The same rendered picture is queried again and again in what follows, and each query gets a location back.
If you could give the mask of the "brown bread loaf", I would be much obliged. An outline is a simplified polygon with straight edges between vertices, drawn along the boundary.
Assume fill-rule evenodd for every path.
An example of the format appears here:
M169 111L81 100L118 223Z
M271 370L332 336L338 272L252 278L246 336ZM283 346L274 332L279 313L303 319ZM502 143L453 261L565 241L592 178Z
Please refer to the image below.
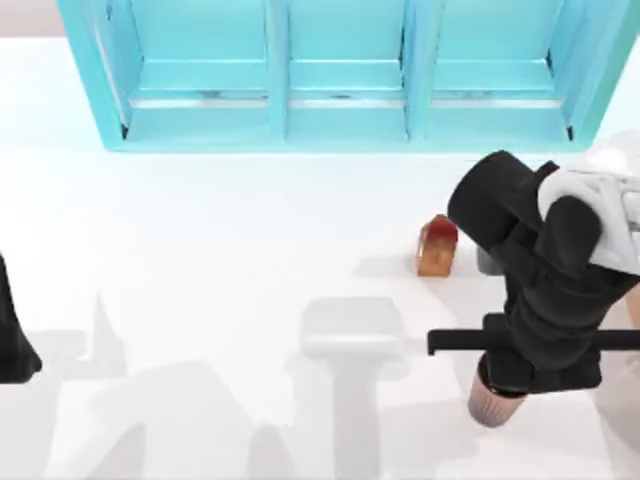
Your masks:
M435 215L420 231L416 252L419 277L448 277L459 240L456 225L445 215Z

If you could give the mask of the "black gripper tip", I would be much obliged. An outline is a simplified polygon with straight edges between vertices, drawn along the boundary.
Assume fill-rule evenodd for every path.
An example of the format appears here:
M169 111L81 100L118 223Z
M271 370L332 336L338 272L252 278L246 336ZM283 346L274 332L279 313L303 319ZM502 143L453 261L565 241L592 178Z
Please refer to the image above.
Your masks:
M42 366L17 317L6 263L0 254L0 385L24 384Z

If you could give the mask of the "pink ribbed cup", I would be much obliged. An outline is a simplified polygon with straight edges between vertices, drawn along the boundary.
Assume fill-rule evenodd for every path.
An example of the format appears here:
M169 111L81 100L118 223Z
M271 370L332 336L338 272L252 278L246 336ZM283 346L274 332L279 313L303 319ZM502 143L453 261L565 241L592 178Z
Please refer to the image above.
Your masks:
M526 393L493 387L489 382L486 358L482 356L471 382L467 409L478 424L495 429L504 426L527 397Z

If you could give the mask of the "light blue rack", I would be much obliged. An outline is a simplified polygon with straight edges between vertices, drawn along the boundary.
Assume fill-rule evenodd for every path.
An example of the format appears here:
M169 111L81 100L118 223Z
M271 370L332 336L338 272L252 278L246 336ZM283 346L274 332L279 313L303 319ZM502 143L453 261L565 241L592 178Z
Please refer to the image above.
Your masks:
M579 151L640 0L56 0L105 148Z

